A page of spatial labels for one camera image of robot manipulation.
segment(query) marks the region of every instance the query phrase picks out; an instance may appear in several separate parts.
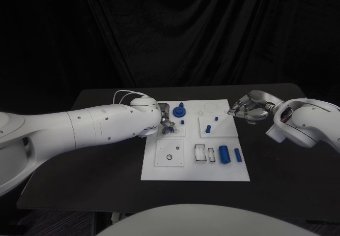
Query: table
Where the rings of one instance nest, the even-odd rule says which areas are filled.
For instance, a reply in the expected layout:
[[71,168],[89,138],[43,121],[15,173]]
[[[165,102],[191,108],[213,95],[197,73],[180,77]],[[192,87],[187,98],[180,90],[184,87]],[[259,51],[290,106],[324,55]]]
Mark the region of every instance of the table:
[[[303,97],[293,84],[132,90],[158,101],[227,99],[233,104],[253,89],[283,100]],[[115,91],[83,90],[71,109],[112,104]],[[250,182],[141,181],[145,138],[135,137],[47,160],[31,176],[17,207],[139,212],[190,203],[236,207],[277,218],[340,222],[340,154],[324,142],[311,149],[289,140],[277,144],[265,134],[269,118],[257,125],[237,118],[234,123]]]

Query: black curtain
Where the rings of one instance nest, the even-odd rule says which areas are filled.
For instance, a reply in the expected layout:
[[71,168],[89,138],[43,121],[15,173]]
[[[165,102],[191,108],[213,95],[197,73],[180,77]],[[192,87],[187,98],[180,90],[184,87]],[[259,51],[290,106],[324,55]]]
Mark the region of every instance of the black curtain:
[[338,11],[337,0],[8,1],[0,110],[66,110],[82,89],[285,82],[340,103]]

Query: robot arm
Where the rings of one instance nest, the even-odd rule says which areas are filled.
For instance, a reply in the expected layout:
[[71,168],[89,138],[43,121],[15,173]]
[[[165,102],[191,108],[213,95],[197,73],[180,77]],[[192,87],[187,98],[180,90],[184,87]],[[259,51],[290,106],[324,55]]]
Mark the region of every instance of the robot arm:
[[319,140],[340,152],[340,108],[313,99],[283,102],[270,94],[253,90],[234,103],[228,115],[244,118],[249,123],[273,115],[273,125],[266,135],[282,142],[311,148]]
[[122,104],[37,116],[0,112],[0,195],[57,154],[172,127],[168,104],[142,96]]

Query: blue cylinder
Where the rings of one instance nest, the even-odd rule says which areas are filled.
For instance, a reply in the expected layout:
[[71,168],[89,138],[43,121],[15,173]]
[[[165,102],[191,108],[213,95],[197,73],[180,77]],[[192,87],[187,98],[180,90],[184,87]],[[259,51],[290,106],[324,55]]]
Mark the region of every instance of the blue cylinder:
[[239,149],[234,149],[234,155],[236,155],[236,160],[237,162],[241,162],[240,154],[239,154]]
[[207,129],[205,129],[205,133],[207,133],[207,134],[210,133],[210,128],[211,128],[211,126],[207,125]]
[[228,156],[228,151],[227,151],[227,146],[218,146],[218,157],[220,157],[220,162],[223,164],[230,162],[230,156]]
[[184,106],[182,106],[182,102],[178,104],[177,107],[174,107],[171,113],[175,117],[182,117],[185,115],[185,109],[184,109]]

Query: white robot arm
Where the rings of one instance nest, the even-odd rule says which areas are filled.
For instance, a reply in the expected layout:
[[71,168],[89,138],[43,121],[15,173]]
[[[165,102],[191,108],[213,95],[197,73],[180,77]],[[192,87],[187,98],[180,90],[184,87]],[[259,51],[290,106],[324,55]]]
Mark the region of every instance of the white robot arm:
[[159,124],[172,127],[168,108],[142,96],[131,106],[113,104],[37,116],[0,112],[0,195],[57,154],[143,137]]
[[313,99],[283,102],[269,93],[253,90],[234,103],[228,115],[244,118],[247,123],[273,115],[273,125],[266,135],[282,142],[311,148],[319,140],[340,152],[340,107]]

